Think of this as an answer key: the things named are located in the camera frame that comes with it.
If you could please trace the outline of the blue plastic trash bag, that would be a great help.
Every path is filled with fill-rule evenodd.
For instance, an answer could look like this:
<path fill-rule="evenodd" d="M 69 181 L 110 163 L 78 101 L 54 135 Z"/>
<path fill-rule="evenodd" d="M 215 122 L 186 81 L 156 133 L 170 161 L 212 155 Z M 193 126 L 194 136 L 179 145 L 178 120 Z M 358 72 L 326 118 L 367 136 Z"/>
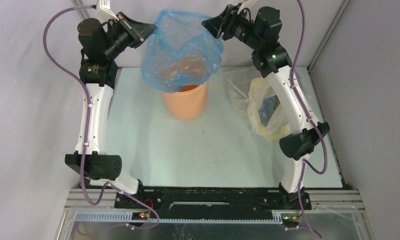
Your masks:
<path fill-rule="evenodd" d="M 175 9 L 160 11 L 156 30 L 146 41 L 143 80 L 166 93 L 202 85 L 222 65 L 224 46 L 202 26 L 208 15 Z"/>

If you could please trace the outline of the translucent yellowish plastic bag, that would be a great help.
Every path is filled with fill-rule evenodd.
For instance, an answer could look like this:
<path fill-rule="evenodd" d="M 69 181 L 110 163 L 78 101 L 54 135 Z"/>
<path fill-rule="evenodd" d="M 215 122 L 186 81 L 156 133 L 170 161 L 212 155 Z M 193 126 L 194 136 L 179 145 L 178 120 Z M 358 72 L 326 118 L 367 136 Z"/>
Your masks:
<path fill-rule="evenodd" d="M 255 67 L 225 71 L 224 89 L 233 109 L 252 131 L 269 140 L 290 132 L 288 118 L 271 85 Z"/>

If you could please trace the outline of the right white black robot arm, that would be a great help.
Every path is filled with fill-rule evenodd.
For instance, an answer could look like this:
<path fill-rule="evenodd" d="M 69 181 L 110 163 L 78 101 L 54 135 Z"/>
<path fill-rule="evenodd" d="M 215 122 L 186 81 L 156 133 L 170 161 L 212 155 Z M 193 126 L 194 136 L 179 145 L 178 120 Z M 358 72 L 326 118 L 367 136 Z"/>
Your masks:
<path fill-rule="evenodd" d="M 286 49 L 279 43 L 282 29 L 280 11 L 264 6 L 254 20 L 247 18 L 246 3 L 227 5 L 224 11 L 202 21 L 202 26 L 216 39 L 233 37 L 250 47 L 252 61 L 261 76 L 270 83 L 285 110 L 291 134 L 279 140 L 286 156 L 284 175 L 279 184 L 279 204 L 291 209 L 298 204 L 304 187 L 305 165 L 317 144 L 329 132 L 327 122 L 319 122 L 295 77 L 294 64 Z"/>

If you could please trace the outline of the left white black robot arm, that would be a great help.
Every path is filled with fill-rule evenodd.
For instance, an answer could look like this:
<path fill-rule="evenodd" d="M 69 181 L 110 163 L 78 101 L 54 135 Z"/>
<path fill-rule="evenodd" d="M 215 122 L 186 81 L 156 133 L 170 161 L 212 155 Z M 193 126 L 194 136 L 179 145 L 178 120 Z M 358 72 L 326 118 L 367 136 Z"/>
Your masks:
<path fill-rule="evenodd" d="M 156 28 L 122 12 L 104 23 L 87 18 L 77 26 L 83 55 L 79 79 L 86 90 L 85 108 L 75 151 L 65 156 L 65 163 L 97 186 L 106 184 L 128 193 L 126 201 L 133 208 L 142 207 L 146 195 L 138 190 L 141 182 L 123 170 L 121 157 L 107 153 L 107 121 L 119 72 L 115 59 L 126 48 L 138 48 Z"/>

